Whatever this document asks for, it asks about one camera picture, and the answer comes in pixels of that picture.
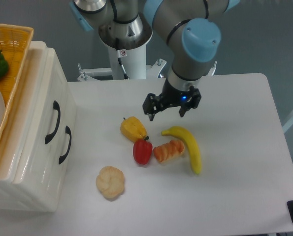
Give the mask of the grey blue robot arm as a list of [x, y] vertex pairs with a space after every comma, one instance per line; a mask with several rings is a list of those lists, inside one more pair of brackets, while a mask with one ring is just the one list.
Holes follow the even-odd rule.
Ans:
[[108, 48], [113, 79], [146, 78], [146, 45], [153, 33], [174, 54], [161, 94], [148, 94], [143, 111], [156, 113], [179, 107], [183, 116], [197, 108], [197, 88], [221, 42], [211, 18], [238, 4], [236, 0], [73, 0], [70, 8], [84, 30], [97, 29]]

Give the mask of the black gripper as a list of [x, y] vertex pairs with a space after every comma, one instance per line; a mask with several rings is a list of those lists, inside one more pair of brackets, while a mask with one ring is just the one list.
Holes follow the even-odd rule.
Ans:
[[178, 90], [166, 79], [162, 93], [159, 96], [149, 93], [143, 102], [142, 108], [150, 121], [154, 120], [158, 112], [178, 106], [180, 106], [179, 115], [183, 117], [190, 109], [196, 109], [200, 100], [201, 94], [199, 89], [188, 86], [186, 91]]

